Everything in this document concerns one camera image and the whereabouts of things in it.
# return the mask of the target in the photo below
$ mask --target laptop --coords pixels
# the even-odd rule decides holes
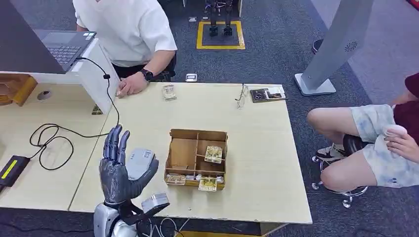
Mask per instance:
[[[9,0],[0,0],[0,29],[0,72],[66,74],[96,35],[33,31]]]
[[[48,31],[34,30],[49,53],[64,71],[69,71],[72,64],[94,39],[96,32],[85,31]]]

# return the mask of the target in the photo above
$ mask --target power adapter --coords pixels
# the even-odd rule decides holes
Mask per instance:
[[[29,161],[27,157],[12,156],[0,172],[0,186],[12,187]]]

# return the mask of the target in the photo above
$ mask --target hand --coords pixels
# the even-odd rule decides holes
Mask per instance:
[[[129,180],[125,167],[125,149],[129,131],[125,131],[119,142],[121,131],[122,126],[118,125],[109,132],[103,147],[103,159],[99,165],[100,183],[105,202],[110,204],[118,204],[138,197],[159,167],[159,161],[153,159],[139,179]]]
[[[148,81],[141,72],[131,75],[119,83],[117,96],[122,98],[126,95],[140,93],[148,85]]]
[[[399,131],[393,129],[389,129],[388,131],[398,135],[396,137],[384,138],[385,141],[388,141],[388,150],[408,160],[419,163],[419,146],[413,137],[409,134],[400,134]]]

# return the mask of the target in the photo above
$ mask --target floor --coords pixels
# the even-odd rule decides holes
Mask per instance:
[[[71,1],[32,0],[30,4],[26,0],[12,1],[33,28],[75,28]],[[244,1],[241,21],[246,50],[239,51],[195,49],[198,23],[188,22],[188,16],[201,17],[202,2],[189,0],[187,8],[183,8],[181,0],[163,2],[162,5],[167,11],[179,48],[175,81],[184,81],[186,73],[197,73],[199,81],[202,82],[281,83],[285,88],[289,98],[287,105],[313,225],[288,225],[271,236],[380,236],[363,232],[361,229],[380,232],[388,237],[419,236],[417,188],[370,188],[363,196],[355,200],[349,210],[342,206],[340,196],[311,189],[310,184],[317,181],[319,171],[310,158],[316,149],[326,146],[327,141],[308,126],[305,119],[308,111],[320,106],[358,106],[376,100],[381,101],[374,97],[373,92],[377,92],[377,89],[368,87],[368,84],[365,84],[366,80],[359,79],[363,72],[354,73],[349,64],[343,65],[331,76],[337,89],[337,93],[333,95],[303,97],[295,85],[294,74],[302,72],[313,57],[310,44],[313,40],[322,38],[327,30],[327,21],[325,24],[322,19],[324,17],[322,12],[326,12],[327,5],[322,5],[319,0],[313,0],[313,2],[310,0]],[[380,0],[387,4],[391,1]],[[335,4],[331,4],[330,11],[335,9],[333,6],[336,7]],[[391,43],[399,44],[396,38],[389,39],[392,40]],[[386,93],[392,93],[388,87],[380,86],[379,88]],[[25,230],[33,228],[87,230],[91,228],[91,222],[92,215],[85,213],[19,209],[0,211],[0,223],[13,224]],[[200,220],[191,221],[185,229],[242,234],[254,234],[258,231],[255,223]],[[0,237],[2,236],[87,237],[92,236],[92,233],[64,234],[47,230],[21,232],[12,227],[1,227]]]
[[[340,1],[311,1],[329,27]],[[419,71],[418,21],[406,0],[374,2],[365,45],[348,60],[373,103],[389,103],[406,89],[404,78]]]

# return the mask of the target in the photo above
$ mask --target box compartment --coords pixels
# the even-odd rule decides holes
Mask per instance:
[[[224,189],[226,179],[227,133],[220,131],[172,129],[168,159],[166,161],[164,179],[167,174],[193,175],[194,180],[186,180],[187,186],[199,186],[195,177],[222,176],[223,183],[217,183],[217,190]],[[222,147],[220,164],[204,161],[207,146]]]

